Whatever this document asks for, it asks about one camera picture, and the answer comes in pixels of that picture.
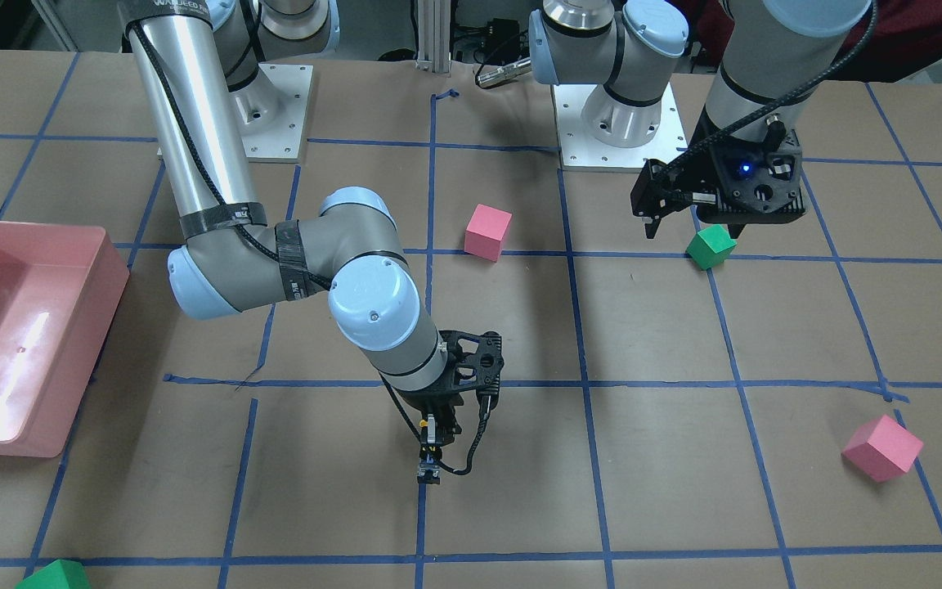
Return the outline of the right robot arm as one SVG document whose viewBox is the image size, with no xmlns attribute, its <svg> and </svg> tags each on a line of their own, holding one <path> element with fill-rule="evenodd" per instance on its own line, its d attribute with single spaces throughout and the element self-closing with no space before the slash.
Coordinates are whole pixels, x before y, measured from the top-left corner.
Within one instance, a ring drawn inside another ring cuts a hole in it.
<svg viewBox="0 0 942 589">
<path fill-rule="evenodd" d="M 124 46 L 150 98 L 184 245 L 168 256 L 187 316 L 233 316 L 318 292 L 341 333 L 422 415 L 440 447 L 460 432 L 448 344 L 409 273 L 397 224 L 364 187 L 333 191 L 316 217 L 269 223 L 242 134 L 280 122 L 262 61 L 321 52 L 338 36 L 330 1 L 119 1 Z"/>
</svg>

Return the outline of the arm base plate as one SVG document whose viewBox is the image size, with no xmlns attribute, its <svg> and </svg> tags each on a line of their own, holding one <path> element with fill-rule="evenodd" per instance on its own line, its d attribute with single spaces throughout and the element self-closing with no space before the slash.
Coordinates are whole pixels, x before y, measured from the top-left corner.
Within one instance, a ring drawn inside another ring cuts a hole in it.
<svg viewBox="0 0 942 589">
<path fill-rule="evenodd" d="M 265 64 L 251 83 L 227 93 L 250 163 L 299 163 L 312 81 L 311 65 Z"/>
<path fill-rule="evenodd" d="M 565 171 L 638 173 L 648 160 L 669 163 L 688 148 L 670 85 L 646 107 L 621 104 L 590 83 L 556 85 L 552 94 Z"/>
</svg>

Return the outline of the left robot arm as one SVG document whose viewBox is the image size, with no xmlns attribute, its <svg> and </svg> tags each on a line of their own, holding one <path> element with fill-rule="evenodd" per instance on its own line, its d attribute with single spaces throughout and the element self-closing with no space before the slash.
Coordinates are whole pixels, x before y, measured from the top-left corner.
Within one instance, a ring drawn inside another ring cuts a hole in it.
<svg viewBox="0 0 942 589">
<path fill-rule="evenodd" d="M 733 31 L 687 149 L 643 162 L 633 214 L 654 238 L 662 220 L 695 208 L 738 237 L 747 225 L 793 223 L 808 211 L 796 123 L 816 86 L 870 41 L 873 1 L 723 1 Z M 537 82 L 594 86 L 585 121 L 621 148 L 649 141 L 662 94 L 691 44 L 669 1 L 545 1 L 528 17 Z"/>
</svg>

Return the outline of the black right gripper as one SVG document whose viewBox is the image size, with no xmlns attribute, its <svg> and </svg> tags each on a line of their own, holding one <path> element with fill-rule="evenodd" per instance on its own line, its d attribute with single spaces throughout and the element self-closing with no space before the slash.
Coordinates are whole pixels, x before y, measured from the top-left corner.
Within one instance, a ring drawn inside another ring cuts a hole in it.
<svg viewBox="0 0 942 589">
<path fill-rule="evenodd" d="M 464 405 L 459 381 L 456 360 L 449 359 L 441 376 L 425 389 L 397 392 L 403 402 L 421 414 L 422 459 L 440 459 L 440 438 L 455 438 L 461 433 L 455 414 L 455 409 Z"/>
</svg>

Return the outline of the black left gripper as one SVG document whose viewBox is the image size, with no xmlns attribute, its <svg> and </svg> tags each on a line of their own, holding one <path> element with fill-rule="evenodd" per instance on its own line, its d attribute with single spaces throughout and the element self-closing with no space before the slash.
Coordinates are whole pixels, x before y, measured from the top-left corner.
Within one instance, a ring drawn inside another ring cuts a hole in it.
<svg viewBox="0 0 942 589">
<path fill-rule="evenodd" d="M 644 235 L 651 240 L 657 237 L 662 218 L 690 208 L 692 191 L 699 191 L 716 197 L 716 204 L 703 205 L 698 213 L 704 223 L 763 223 L 763 213 L 728 202 L 733 191 L 754 191 L 763 159 L 759 142 L 728 137 L 691 158 L 680 156 L 671 178 L 660 160 L 646 160 L 631 189 L 631 212 L 643 221 Z"/>
</svg>

